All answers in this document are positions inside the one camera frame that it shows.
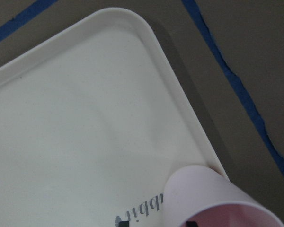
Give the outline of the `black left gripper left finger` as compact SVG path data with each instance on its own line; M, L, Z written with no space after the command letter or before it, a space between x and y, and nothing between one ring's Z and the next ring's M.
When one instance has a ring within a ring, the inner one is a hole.
M129 227L129 221L120 221L119 227Z

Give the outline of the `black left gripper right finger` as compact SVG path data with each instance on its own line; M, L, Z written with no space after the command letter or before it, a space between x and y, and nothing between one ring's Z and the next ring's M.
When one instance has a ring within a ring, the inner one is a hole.
M186 227L197 227L197 222L195 221L187 221Z

